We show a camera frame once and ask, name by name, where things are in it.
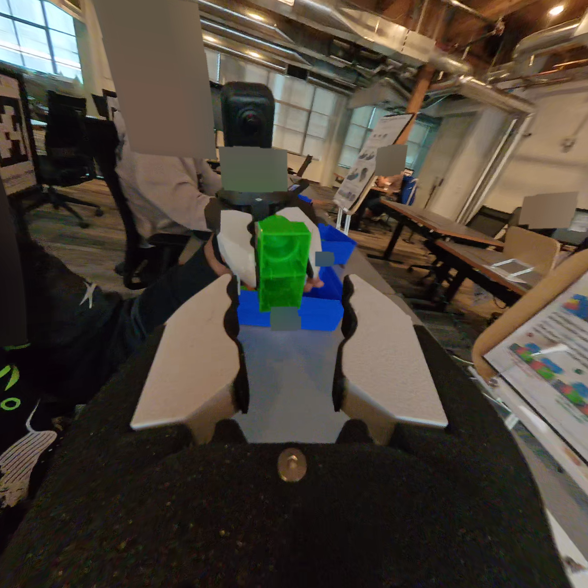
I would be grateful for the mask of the instruction poster on stand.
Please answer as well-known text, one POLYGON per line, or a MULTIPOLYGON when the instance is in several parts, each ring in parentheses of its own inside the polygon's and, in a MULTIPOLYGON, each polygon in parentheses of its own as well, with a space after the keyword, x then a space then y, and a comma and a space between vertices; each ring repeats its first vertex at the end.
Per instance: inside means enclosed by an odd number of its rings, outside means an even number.
POLYGON ((484 359, 491 349, 552 303, 563 291, 587 273, 587 250, 566 258, 532 290, 486 328, 474 342, 472 361, 482 380, 490 384, 497 372, 484 359))

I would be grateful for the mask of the person's left hand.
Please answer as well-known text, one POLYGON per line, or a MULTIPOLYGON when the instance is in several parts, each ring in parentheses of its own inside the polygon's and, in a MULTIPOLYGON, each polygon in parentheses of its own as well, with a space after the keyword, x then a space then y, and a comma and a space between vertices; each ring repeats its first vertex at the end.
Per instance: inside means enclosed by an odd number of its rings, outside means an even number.
POLYGON ((211 234, 210 238, 204 244, 203 250, 210 273, 209 283, 213 283, 219 277, 224 275, 229 275, 231 277, 235 275, 220 252, 216 233, 211 234))

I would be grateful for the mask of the blue plastic object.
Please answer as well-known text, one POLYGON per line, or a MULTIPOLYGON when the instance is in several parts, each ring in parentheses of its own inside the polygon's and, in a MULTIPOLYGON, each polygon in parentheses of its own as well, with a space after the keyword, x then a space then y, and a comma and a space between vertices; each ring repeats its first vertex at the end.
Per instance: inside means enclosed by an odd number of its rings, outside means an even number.
MULTIPOLYGON (((319 276, 323 287, 304 293, 298 310, 303 330, 331 332, 343 317, 343 284, 333 267, 323 267, 319 276)), ((258 293, 241 290, 238 319, 240 325, 270 327, 270 312, 259 310, 258 293)))

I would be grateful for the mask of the green mega block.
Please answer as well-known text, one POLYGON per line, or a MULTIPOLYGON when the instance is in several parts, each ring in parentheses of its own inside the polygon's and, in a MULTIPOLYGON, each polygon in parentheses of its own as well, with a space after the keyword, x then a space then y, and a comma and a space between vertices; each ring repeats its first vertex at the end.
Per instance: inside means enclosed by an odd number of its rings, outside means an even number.
POLYGON ((304 222, 273 215, 257 223, 255 255, 260 312, 300 307, 311 241, 312 233, 304 222))

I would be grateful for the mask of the clear acrylic stand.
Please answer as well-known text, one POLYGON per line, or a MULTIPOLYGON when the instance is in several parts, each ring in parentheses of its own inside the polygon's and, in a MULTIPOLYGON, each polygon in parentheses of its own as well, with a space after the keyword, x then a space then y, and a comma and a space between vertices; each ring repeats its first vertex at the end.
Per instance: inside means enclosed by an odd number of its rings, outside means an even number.
POLYGON ((534 272, 534 266, 518 259, 506 259, 486 266, 492 272, 501 275, 509 282, 524 283, 534 272))

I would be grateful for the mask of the black sign with square marker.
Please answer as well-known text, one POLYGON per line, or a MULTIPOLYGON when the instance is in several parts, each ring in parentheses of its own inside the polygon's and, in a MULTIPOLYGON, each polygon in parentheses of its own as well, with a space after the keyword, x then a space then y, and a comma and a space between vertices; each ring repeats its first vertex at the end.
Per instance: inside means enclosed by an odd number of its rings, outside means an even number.
POLYGON ((1 66, 1 180, 7 196, 40 190, 39 161, 21 74, 1 66))

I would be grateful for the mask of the wooden table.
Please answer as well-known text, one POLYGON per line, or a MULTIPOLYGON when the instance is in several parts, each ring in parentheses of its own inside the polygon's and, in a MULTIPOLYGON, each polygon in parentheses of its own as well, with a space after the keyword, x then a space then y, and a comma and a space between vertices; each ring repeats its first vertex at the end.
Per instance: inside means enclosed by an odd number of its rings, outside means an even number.
POLYGON ((521 282, 510 281, 500 275, 492 266, 504 261, 501 252, 442 240, 427 241, 425 245, 440 262, 435 270, 435 285, 429 288, 427 294, 435 310, 440 312, 453 301, 464 281, 481 287, 509 307, 543 279, 534 270, 520 275, 521 282))

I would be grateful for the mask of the beige chair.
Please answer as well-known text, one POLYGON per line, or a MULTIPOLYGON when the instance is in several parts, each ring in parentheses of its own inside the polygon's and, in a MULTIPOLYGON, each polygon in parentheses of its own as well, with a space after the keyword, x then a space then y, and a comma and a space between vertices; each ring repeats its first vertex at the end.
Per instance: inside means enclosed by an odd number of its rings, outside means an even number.
POLYGON ((502 254, 532 266, 541 277, 554 269, 560 251, 561 244, 556 239, 518 226, 508 227, 504 234, 502 254))

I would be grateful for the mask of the person's printed top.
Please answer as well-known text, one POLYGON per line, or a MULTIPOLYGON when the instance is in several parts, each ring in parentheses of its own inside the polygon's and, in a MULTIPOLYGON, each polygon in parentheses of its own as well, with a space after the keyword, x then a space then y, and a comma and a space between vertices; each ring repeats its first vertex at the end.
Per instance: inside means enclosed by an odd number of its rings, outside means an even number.
POLYGON ((30 342, 1 347, 1 514, 28 496, 35 466, 58 438, 30 351, 30 342))

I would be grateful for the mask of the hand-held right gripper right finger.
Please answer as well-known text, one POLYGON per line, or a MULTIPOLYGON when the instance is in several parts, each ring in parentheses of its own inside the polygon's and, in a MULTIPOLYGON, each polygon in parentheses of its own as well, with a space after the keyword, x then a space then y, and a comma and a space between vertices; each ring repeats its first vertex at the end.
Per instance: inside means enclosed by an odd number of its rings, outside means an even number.
POLYGON ((369 430, 401 423, 445 429, 449 421, 410 315, 355 274, 344 278, 342 305, 334 410, 369 430))

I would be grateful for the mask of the wooden table frame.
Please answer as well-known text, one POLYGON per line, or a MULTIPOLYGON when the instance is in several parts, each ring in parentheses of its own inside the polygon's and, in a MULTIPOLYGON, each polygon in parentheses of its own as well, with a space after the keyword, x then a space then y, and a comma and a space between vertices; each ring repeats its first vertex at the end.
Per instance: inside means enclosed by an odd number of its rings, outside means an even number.
POLYGON ((383 255, 370 254, 368 257, 371 259, 400 264, 401 261, 392 259, 392 254, 405 227, 426 239, 449 239, 458 243, 475 244, 481 247, 493 246, 499 250, 502 250, 504 247, 501 241, 488 237, 480 231, 469 228, 464 224, 459 224, 437 213, 419 209, 415 206, 392 202, 386 198, 380 198, 380 202, 386 207, 386 212, 397 223, 383 255))

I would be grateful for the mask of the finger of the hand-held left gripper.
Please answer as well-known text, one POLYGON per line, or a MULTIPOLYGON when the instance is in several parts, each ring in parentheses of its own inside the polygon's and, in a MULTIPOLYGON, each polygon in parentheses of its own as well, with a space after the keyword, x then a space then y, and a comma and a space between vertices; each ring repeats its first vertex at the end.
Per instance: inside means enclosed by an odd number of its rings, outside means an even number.
POLYGON ((217 234, 219 252, 232 274, 248 288, 257 287, 254 220, 245 212, 221 212, 217 234))
POLYGON ((322 241, 318 225, 300 208, 293 207, 293 219, 295 222, 303 222, 311 233, 309 253, 315 254, 322 251, 322 241))

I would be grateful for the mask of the blue plastic bin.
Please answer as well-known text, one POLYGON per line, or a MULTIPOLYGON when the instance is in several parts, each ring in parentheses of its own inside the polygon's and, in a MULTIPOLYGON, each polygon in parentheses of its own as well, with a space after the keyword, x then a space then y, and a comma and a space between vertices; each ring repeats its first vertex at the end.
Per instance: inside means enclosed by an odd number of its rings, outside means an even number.
POLYGON ((300 202, 305 202, 301 207, 302 210, 305 213, 309 212, 311 214, 311 221, 318 227, 322 250, 334 254, 335 265, 345 266, 356 248, 356 241, 342 231, 336 229, 333 225, 319 219, 313 209, 313 201, 311 198, 299 194, 298 200, 300 202))

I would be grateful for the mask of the printed instruction sheet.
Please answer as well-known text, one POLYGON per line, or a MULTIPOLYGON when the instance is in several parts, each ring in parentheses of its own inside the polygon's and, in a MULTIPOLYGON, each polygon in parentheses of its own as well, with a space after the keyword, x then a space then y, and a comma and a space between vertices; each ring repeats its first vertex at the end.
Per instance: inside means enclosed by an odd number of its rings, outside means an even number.
POLYGON ((570 287, 484 358, 587 461, 587 286, 570 287))

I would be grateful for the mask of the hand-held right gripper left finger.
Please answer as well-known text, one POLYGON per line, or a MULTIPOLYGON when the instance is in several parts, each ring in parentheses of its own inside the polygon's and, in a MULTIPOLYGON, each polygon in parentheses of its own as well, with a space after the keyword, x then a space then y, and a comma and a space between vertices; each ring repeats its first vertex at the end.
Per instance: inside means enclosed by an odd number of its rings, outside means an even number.
POLYGON ((223 275, 165 323, 130 421, 133 430, 182 424, 215 430, 249 409, 245 354, 238 340, 238 281, 223 275))

